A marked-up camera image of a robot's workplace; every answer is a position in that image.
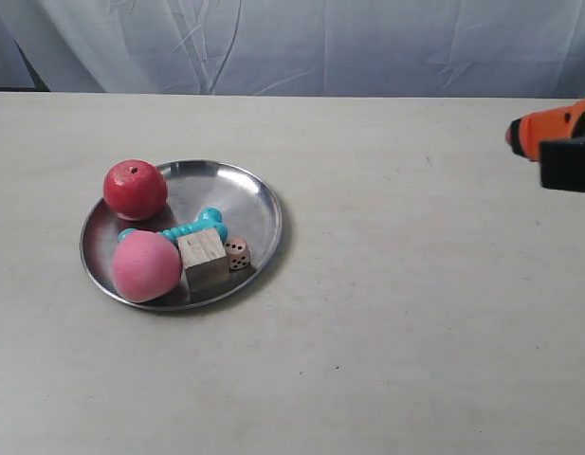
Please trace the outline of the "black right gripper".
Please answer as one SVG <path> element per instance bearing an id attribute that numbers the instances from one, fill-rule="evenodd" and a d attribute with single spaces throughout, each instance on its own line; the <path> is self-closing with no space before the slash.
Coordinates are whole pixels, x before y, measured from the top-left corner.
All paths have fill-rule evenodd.
<path id="1" fill-rule="evenodd" d="M 585 192 L 585 98 L 513 120 L 505 141 L 515 155 L 539 162 L 549 190 Z"/>

